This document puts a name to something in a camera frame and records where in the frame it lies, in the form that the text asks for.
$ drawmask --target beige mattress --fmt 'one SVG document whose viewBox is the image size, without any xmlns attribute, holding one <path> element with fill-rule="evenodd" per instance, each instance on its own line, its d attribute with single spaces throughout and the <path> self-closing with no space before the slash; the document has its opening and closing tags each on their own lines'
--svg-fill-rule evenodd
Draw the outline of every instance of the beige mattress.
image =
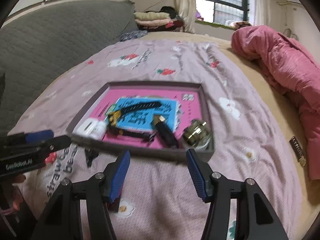
<svg viewBox="0 0 320 240">
<path fill-rule="evenodd" d="M 209 37 L 198 34 L 174 33 L 174 32 L 158 32 L 149 33 L 142 37 L 142 40 L 183 40 L 191 42 L 215 42 L 220 50 L 231 59 L 247 76 L 252 85 L 260 94 L 262 100 L 267 104 L 276 121 L 278 122 L 284 137 L 289 142 L 292 136 L 296 136 L 302 148 L 306 146 L 306 138 L 304 137 L 303 128 L 299 121 L 297 109 L 291 103 L 273 88 L 263 78 L 260 68 L 233 53 L 230 47 L 230 41 Z M 297 172 L 300 178 L 300 185 L 303 194 L 303 202 L 301 207 L 300 224 L 297 228 L 297 240 L 301 240 L 311 227 L 315 218 L 320 211 L 320 181 L 310 181 L 308 179 L 307 167 L 302 168 L 298 163 L 294 152 L 292 157 L 295 159 Z"/>
</svg>

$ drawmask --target stacked blankets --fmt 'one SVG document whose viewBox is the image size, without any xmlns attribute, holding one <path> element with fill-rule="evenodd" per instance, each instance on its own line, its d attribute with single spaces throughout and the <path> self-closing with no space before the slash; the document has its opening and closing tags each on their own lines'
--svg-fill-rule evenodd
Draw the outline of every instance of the stacked blankets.
<svg viewBox="0 0 320 240">
<path fill-rule="evenodd" d="M 172 31 L 183 26 L 182 21 L 171 19 L 166 12 L 135 12 L 134 16 L 140 30 Z"/>
</svg>

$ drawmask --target blue card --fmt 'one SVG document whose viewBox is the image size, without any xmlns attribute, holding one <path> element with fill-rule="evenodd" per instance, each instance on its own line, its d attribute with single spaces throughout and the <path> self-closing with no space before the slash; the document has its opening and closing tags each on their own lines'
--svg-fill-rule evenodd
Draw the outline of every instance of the blue card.
<svg viewBox="0 0 320 240">
<path fill-rule="evenodd" d="M 139 104 L 147 103 L 152 101 L 161 102 L 162 106 L 158 108 L 139 110 L 132 113 L 125 114 L 122 116 L 118 122 L 117 127 L 123 129 L 141 130 L 141 131 L 151 131 L 153 127 L 151 123 L 153 122 L 153 115 L 159 114 L 166 119 L 166 124 L 168 127 L 175 131 L 176 129 L 176 119 L 178 111 L 178 102 L 173 99 L 167 98 L 119 98 L 115 103 L 116 107 L 114 111 L 121 108 Z"/>
</svg>

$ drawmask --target blue gripper pad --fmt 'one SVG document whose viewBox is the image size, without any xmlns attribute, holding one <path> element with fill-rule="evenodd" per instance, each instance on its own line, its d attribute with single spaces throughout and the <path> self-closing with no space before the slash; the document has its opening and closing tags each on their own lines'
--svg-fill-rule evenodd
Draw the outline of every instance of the blue gripper pad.
<svg viewBox="0 0 320 240">
<path fill-rule="evenodd" d="M 127 150 L 124 154 L 120 155 L 114 164 L 113 176 L 110 178 L 109 199 L 111 203 L 120 196 L 124 179 L 130 165 L 130 152 Z"/>
<path fill-rule="evenodd" d="M 196 188 L 198 197 L 204 202 L 210 202 L 213 196 L 213 185 L 210 175 L 212 170 L 208 163 L 202 162 L 194 149 L 189 149 L 186 153 L 189 173 Z"/>
<path fill-rule="evenodd" d="M 27 133 L 25 135 L 27 143 L 36 143 L 46 141 L 47 139 L 53 138 L 54 134 L 51 130 L 44 130 L 39 132 Z"/>
</svg>

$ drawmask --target person's hand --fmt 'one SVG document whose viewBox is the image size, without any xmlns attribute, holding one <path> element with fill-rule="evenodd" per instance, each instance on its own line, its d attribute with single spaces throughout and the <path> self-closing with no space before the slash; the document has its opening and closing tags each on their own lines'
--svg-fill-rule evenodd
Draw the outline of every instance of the person's hand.
<svg viewBox="0 0 320 240">
<path fill-rule="evenodd" d="M 13 179 L 9 179 L 6 182 L 7 183 L 22 183 L 25 180 L 26 180 L 26 176 L 24 176 L 23 174 L 20 174 L 20 175 L 14 177 Z M 7 210 L 0 209 L 1 215 L 10 215 L 10 214 L 16 213 L 20 210 L 20 203 L 23 201 L 23 197 L 22 197 L 20 190 L 17 186 L 13 187 L 12 199 L 13 199 L 12 208 L 9 208 Z"/>
</svg>

